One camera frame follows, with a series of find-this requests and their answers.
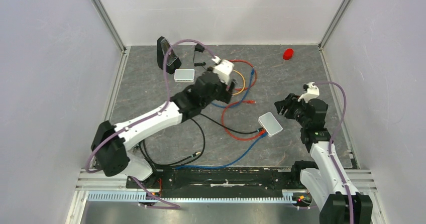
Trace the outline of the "white network switch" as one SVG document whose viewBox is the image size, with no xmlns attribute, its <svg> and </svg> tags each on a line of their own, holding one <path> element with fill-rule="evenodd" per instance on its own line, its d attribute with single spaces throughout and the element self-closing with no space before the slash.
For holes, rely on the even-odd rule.
<svg viewBox="0 0 426 224">
<path fill-rule="evenodd" d="M 174 72 L 173 79 L 175 82 L 194 82 L 194 69 L 177 69 Z"/>
<path fill-rule="evenodd" d="M 275 136 L 283 131 L 283 127 L 271 112 L 267 112 L 259 116 L 258 122 L 262 126 L 262 128 L 267 132 L 267 135 L 269 137 Z"/>
</svg>

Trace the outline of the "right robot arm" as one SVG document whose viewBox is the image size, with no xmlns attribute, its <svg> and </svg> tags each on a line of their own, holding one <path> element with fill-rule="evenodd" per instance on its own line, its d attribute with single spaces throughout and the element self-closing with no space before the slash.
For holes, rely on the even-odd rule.
<svg viewBox="0 0 426 224">
<path fill-rule="evenodd" d="M 275 102 L 279 115 L 296 120 L 301 141 L 313 162 L 295 162 L 290 182 L 297 188 L 306 187 L 320 210 L 320 223 L 370 223 L 373 203 L 352 184 L 325 127 L 328 104 L 313 98 L 305 101 L 291 93 Z"/>
</svg>

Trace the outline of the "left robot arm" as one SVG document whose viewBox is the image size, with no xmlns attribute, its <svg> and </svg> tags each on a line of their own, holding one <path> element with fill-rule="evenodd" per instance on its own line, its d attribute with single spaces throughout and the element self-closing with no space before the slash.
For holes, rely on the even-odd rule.
<svg viewBox="0 0 426 224">
<path fill-rule="evenodd" d="M 155 186 L 157 173 L 146 160 L 129 151 L 147 137 L 199 115 L 215 100 L 229 103 L 235 85 L 234 80 L 226 84 L 218 74 L 204 72 L 194 84 L 148 113 L 115 125 L 102 122 L 92 141 L 89 159 L 97 160 L 106 177 L 126 174 L 137 178 L 146 188 Z"/>
</svg>

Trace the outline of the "black metronome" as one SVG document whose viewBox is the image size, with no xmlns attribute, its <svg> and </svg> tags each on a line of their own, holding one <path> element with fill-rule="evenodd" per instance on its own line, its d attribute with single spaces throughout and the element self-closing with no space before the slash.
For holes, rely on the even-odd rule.
<svg viewBox="0 0 426 224">
<path fill-rule="evenodd" d="M 157 39 L 157 46 L 156 46 L 158 67 L 161 70 L 163 70 L 163 60 L 167 59 L 166 72 L 168 74 L 174 74 L 175 71 L 181 67 L 182 63 L 179 57 L 175 54 L 174 50 L 171 50 L 170 54 L 166 55 L 169 48 L 170 48 L 169 41 L 165 37 L 160 36 Z"/>
</svg>

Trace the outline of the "red round cap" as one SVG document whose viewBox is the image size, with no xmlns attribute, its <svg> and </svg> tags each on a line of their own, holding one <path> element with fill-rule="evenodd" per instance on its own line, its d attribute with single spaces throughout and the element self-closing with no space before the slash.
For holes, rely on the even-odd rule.
<svg viewBox="0 0 426 224">
<path fill-rule="evenodd" d="M 288 49 L 286 49 L 286 50 L 285 50 L 285 52 L 283 53 L 282 58 L 283 58 L 283 60 L 288 61 L 288 60 L 292 59 L 292 58 L 293 58 L 293 56 L 294 56 L 294 50 L 293 50 L 293 49 L 291 49 L 291 48 L 288 48 Z"/>
</svg>

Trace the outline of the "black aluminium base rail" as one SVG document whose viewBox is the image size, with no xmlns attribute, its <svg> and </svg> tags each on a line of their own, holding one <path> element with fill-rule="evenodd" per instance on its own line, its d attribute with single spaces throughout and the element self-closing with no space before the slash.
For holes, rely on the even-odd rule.
<svg viewBox="0 0 426 224">
<path fill-rule="evenodd" d="M 272 167 L 159 169 L 142 184 L 164 198 L 281 197 L 283 191 L 307 192 L 299 173 Z"/>
</svg>

